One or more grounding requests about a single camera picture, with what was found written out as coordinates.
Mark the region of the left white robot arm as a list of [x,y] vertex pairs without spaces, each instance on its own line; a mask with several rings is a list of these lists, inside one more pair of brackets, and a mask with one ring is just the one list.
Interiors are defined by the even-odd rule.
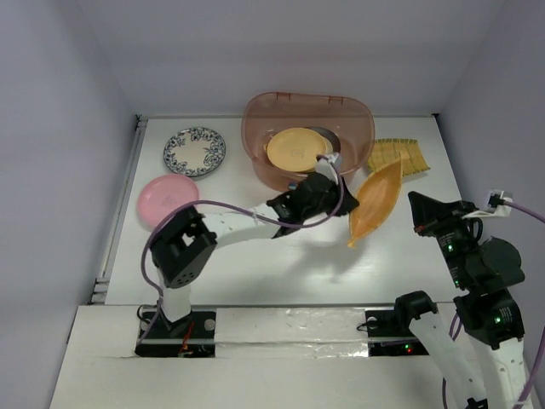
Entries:
[[344,178],[312,173],[293,190],[253,209],[214,200],[196,200],[173,210],[150,234],[141,254],[141,274],[158,292],[156,312],[140,335],[161,327],[178,337],[192,308],[167,308],[167,290],[188,287],[202,273],[214,250],[254,239],[279,239],[317,227],[357,209],[359,201]]

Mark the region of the blue floral ceramic plate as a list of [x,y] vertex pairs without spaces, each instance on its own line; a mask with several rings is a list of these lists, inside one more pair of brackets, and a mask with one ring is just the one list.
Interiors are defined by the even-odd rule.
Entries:
[[227,155],[224,138],[206,127],[191,127],[177,132],[166,142],[163,161],[176,174],[200,177],[216,170]]

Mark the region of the boat shaped woven plate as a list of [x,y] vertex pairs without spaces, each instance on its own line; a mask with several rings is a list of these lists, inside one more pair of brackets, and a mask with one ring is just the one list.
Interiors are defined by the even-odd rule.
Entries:
[[359,188],[359,206],[349,214],[349,248],[377,230],[393,211],[401,190],[403,163],[401,158],[374,170]]

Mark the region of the round orange plastic plate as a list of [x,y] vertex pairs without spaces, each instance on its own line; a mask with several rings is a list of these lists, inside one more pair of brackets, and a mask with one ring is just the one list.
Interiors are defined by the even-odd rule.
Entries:
[[265,147],[267,158],[278,169],[295,173],[314,170],[318,156],[333,153],[331,142],[317,131],[290,128],[278,132]]

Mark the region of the rectangular green bamboo tray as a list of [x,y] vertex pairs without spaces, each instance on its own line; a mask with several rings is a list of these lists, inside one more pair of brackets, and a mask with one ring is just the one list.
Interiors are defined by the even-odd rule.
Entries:
[[367,165],[375,171],[399,158],[402,161],[403,176],[411,176],[430,170],[418,141],[414,139],[376,140]]

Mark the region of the pink plastic plate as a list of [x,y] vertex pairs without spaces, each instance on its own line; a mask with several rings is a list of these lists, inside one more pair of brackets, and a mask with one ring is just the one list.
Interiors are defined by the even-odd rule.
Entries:
[[136,210],[141,222],[148,229],[154,229],[171,211],[198,199],[198,187],[193,180],[169,174],[159,176],[143,187]]

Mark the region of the dark rimmed cream plate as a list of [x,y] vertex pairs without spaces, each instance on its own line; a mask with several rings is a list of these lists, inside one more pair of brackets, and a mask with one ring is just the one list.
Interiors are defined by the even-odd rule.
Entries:
[[323,127],[309,127],[309,129],[317,132],[323,139],[326,140],[327,154],[341,152],[341,141],[333,131]]

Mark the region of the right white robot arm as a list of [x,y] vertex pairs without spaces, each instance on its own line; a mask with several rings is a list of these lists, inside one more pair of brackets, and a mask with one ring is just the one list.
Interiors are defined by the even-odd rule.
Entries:
[[507,217],[512,209],[542,221],[543,216],[516,204],[503,191],[489,194],[485,209],[473,203],[444,203],[410,192],[415,232],[436,239],[455,287],[464,296],[453,302],[480,365],[473,372],[443,326],[437,305],[424,291],[398,297],[393,327],[413,334],[439,368],[461,408],[531,408],[531,390],[542,362],[539,348],[531,370],[523,358],[525,328],[509,287],[524,281],[518,250],[503,239],[480,239],[483,219]]

